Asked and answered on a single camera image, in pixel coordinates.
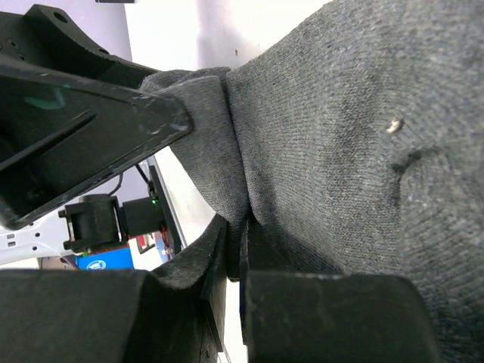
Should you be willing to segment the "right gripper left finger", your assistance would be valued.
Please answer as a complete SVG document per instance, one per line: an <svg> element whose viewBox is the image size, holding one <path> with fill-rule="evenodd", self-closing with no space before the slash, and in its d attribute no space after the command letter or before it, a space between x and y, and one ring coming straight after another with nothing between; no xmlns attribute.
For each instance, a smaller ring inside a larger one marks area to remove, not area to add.
<svg viewBox="0 0 484 363"><path fill-rule="evenodd" d="M224 351L226 234L219 215L171 261L154 270L163 314L158 345L163 355L218 355Z"/></svg>

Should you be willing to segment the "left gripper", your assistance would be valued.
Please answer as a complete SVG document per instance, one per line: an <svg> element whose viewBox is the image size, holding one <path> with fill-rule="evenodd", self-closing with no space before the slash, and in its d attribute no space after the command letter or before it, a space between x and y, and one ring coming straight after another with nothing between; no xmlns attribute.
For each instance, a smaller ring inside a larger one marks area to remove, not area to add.
<svg viewBox="0 0 484 363"><path fill-rule="evenodd" d="M1 14L1 224L18 230L187 135L154 70L109 54L61 9Z"/></svg>

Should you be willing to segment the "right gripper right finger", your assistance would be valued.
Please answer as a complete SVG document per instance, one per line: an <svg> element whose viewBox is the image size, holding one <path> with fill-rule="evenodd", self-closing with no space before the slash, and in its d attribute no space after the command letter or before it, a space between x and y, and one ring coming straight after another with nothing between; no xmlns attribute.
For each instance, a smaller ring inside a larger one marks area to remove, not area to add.
<svg viewBox="0 0 484 363"><path fill-rule="evenodd" d="M256 275L289 276L300 270L284 258L266 238L262 226L255 219L247 219L240 242L240 279Z"/></svg>

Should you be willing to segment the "grey sock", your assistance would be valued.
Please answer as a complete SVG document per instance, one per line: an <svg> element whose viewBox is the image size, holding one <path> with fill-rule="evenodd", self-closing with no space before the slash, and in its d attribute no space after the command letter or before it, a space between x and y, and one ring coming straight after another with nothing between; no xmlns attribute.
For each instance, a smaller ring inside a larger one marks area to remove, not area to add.
<svg viewBox="0 0 484 363"><path fill-rule="evenodd" d="M412 280L447 362L483 360L483 3L332 1L237 69L172 70L171 146L229 224L294 265Z"/></svg>

